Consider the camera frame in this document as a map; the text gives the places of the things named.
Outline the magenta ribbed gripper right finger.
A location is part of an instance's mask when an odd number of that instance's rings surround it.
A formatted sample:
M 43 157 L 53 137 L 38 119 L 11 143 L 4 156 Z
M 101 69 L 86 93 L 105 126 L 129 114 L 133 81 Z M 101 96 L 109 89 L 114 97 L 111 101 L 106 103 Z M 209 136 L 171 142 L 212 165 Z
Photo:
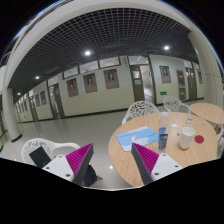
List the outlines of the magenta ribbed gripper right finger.
M 168 154 L 157 154 L 137 143 L 132 144 L 131 153 L 144 185 L 148 185 L 182 169 L 182 166 Z

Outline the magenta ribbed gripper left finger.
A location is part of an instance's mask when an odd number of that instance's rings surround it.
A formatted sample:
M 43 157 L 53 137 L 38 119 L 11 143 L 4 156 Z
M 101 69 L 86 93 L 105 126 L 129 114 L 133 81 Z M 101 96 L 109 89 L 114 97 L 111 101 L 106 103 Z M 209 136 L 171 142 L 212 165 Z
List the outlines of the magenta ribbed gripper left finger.
M 93 153 L 93 144 L 88 144 L 66 156 L 56 156 L 43 170 L 79 186 L 90 186 L 94 182 L 94 169 L 90 165 Z

